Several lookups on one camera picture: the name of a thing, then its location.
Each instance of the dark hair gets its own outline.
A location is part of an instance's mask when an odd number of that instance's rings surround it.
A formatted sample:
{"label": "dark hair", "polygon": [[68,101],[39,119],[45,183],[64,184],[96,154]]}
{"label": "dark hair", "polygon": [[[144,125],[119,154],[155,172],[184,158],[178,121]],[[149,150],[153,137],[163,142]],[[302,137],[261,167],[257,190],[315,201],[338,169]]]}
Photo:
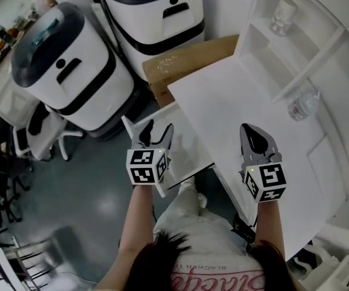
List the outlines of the dark hair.
{"label": "dark hair", "polygon": [[186,235],[160,232],[154,243],[144,247],[136,257],[124,290],[171,291],[174,264],[182,252],[190,249],[181,247],[186,240]]}
{"label": "dark hair", "polygon": [[[180,247],[186,235],[170,236],[161,232],[153,244],[148,244],[136,257],[127,279],[125,291],[171,291],[171,275],[179,255],[190,249]],[[278,249],[268,241],[252,249],[252,256],[265,274],[265,290],[296,291],[285,260]]]}

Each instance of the plastic bottle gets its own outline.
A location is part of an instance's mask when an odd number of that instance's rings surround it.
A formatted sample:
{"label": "plastic bottle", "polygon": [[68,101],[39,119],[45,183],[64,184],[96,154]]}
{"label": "plastic bottle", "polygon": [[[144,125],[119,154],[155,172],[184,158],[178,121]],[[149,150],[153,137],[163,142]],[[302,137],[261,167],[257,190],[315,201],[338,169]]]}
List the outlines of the plastic bottle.
{"label": "plastic bottle", "polygon": [[301,121],[313,115],[319,108],[320,92],[304,92],[289,106],[288,111],[291,118]]}

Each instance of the cardboard box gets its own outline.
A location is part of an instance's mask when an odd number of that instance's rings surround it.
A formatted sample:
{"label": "cardboard box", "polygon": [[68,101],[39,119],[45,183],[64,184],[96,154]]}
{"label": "cardboard box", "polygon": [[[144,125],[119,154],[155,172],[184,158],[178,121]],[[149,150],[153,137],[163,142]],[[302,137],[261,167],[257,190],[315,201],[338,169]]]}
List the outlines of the cardboard box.
{"label": "cardboard box", "polygon": [[172,103],[174,97],[168,85],[207,65],[231,56],[238,35],[210,40],[167,52],[143,63],[144,74],[161,108]]}

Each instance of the glass jar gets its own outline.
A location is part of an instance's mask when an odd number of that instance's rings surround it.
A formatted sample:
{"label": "glass jar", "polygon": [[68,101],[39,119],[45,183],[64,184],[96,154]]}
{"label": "glass jar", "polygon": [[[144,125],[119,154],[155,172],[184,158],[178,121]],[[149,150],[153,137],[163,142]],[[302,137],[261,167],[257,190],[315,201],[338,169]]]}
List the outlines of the glass jar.
{"label": "glass jar", "polygon": [[270,30],[278,36],[285,36],[297,10],[297,4],[292,0],[280,0],[270,20]]}

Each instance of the white table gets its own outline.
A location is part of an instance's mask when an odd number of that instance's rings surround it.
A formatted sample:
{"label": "white table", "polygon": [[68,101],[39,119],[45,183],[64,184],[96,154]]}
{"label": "white table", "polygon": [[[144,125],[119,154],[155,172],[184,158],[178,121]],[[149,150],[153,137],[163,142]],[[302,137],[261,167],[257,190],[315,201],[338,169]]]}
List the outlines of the white table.
{"label": "white table", "polygon": [[151,131],[152,142],[160,140],[170,123],[174,125],[174,135],[169,153],[170,166],[168,171],[165,172],[162,182],[155,185],[159,194],[165,197],[170,189],[177,184],[212,166],[213,160],[181,108],[175,102],[135,124],[123,117],[123,124],[132,139],[134,129],[144,125],[151,119],[154,120],[154,128]]}
{"label": "white table", "polygon": [[[272,103],[234,56],[192,73],[169,89],[219,169],[240,217],[249,224],[256,217],[257,206],[238,173],[240,125],[259,126],[276,140],[288,167],[288,188],[279,206],[286,259],[290,259],[318,233],[330,210],[337,209],[345,198],[341,179],[335,180],[335,188],[324,186],[324,178],[319,178],[322,169],[313,169],[308,158],[311,152],[317,153],[319,143],[327,141],[324,127],[316,117],[293,121],[286,101]],[[327,151],[327,144],[321,145],[321,150],[325,147],[325,156],[314,154],[313,158],[320,158],[315,164],[337,164],[332,149]]]}

